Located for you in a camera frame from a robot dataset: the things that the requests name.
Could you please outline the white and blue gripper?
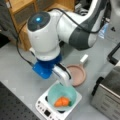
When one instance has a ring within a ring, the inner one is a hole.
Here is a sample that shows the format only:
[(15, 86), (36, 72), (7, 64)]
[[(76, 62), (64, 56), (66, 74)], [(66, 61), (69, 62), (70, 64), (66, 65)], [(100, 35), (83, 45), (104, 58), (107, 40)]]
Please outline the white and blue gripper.
[(43, 79), (48, 79), (54, 74), (62, 85), (70, 86), (72, 84), (71, 74), (69, 70), (61, 64), (61, 60), (61, 55), (48, 61), (37, 60), (33, 65), (33, 71)]

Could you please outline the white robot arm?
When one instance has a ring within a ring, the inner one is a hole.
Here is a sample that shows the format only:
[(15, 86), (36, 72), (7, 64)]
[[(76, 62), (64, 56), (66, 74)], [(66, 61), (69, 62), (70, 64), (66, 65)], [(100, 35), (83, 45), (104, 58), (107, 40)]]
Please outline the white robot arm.
[(53, 8), (33, 14), (27, 21), (31, 49), (37, 59), (37, 73), (49, 77), (54, 73), (62, 85), (70, 86), (72, 76), (61, 61), (59, 42), (77, 50), (91, 48), (100, 31), (107, 0), (92, 0), (85, 16), (65, 9)]

